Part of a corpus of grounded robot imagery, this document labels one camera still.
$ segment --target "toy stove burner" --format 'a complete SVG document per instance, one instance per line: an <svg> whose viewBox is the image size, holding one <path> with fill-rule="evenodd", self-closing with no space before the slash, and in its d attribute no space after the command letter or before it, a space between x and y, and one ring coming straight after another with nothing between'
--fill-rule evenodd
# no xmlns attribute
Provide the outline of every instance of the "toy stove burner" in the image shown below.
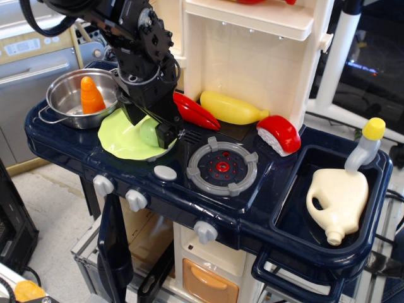
<svg viewBox="0 0 404 303"><path fill-rule="evenodd" d="M202 191L235 197L254 183L257 162L257 153L210 137L189 159L187 177Z"/></svg>

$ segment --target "red burner center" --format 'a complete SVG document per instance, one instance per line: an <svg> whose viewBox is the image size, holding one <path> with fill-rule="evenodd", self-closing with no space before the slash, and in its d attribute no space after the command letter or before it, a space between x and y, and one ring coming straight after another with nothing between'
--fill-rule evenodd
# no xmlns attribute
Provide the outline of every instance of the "red burner center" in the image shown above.
<svg viewBox="0 0 404 303"><path fill-rule="evenodd" d="M216 164L216 169L218 172L228 172L230 170L230 165L227 162L220 161Z"/></svg>

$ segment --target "orange carrot toy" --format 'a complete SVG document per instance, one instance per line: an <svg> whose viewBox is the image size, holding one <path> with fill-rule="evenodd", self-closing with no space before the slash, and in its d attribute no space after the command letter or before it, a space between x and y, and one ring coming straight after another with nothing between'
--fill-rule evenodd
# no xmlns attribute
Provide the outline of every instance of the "orange carrot toy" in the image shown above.
<svg viewBox="0 0 404 303"><path fill-rule="evenodd" d="M93 114L106 108L104 99L90 77L81 79L81 105L83 114Z"/></svg>

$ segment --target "pot handle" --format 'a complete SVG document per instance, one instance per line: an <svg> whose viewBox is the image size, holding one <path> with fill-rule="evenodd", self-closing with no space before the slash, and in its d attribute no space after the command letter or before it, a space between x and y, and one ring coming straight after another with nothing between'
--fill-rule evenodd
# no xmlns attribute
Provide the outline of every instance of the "pot handle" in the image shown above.
<svg viewBox="0 0 404 303"><path fill-rule="evenodd" d="M42 120L42 122L45 122L47 124L56 124L56 123L59 123L59 122L61 122L63 120L69 119L69 117L66 117L66 118L63 118L63 119L60 119L60 120L56 120L56 121L48 121L48 120L46 120L44 117L42 117L42 112L44 110L47 110L48 108L49 108L49 105L46 105L43 109L38 111L38 117L39 117L39 119Z"/></svg>
<svg viewBox="0 0 404 303"><path fill-rule="evenodd" d="M328 295L311 292L266 270L264 266L269 254L270 249L265 246L259 252L251 270L252 276L255 279L271 285L277 291L302 302L336 303L339 301L345 279L330 282L330 292Z"/></svg>

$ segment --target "white shelf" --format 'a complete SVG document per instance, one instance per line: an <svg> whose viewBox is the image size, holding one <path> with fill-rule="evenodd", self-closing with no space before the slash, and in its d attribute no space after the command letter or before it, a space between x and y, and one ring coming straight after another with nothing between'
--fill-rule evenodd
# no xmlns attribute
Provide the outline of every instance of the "white shelf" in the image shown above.
<svg viewBox="0 0 404 303"><path fill-rule="evenodd" d="M186 0L185 10L192 15L298 41L310 35L314 21L311 9L279 0L253 5L229 0Z"/></svg>

